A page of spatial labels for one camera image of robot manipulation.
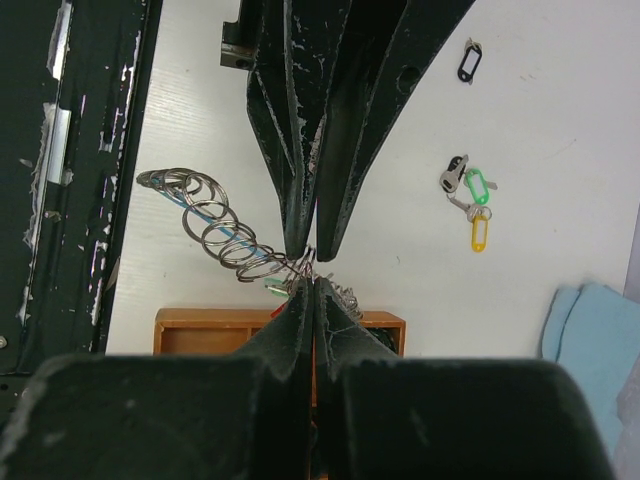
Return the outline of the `large keyring holder blue handle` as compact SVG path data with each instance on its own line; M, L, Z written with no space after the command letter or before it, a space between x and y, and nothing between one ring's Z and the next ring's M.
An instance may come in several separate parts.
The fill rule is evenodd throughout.
M261 242L253 228L241 221L229 197L211 176L187 169L147 170L136 182L181 208L181 226L186 235L240 283L277 278L294 285L303 278L316 280L316 249L303 249L302 257L289 259L285 253Z

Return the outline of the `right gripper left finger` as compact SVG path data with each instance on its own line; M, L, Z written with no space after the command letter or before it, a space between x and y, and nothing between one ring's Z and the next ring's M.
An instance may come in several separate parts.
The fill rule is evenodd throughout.
M296 390L311 389L313 283L299 280L283 310L232 354L243 366L234 384L255 387L267 375Z

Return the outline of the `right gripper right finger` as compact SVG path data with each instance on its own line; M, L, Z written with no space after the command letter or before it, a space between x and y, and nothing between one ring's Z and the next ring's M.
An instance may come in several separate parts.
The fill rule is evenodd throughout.
M318 390L331 390L347 364L398 355L350 315L330 281L314 283L315 366Z

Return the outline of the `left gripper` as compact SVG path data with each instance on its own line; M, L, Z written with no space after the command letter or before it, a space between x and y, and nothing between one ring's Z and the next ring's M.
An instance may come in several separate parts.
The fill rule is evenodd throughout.
M305 250L317 193L317 258L337 257L369 169L471 6L241 0L223 23L220 65L251 68L247 113L287 254Z

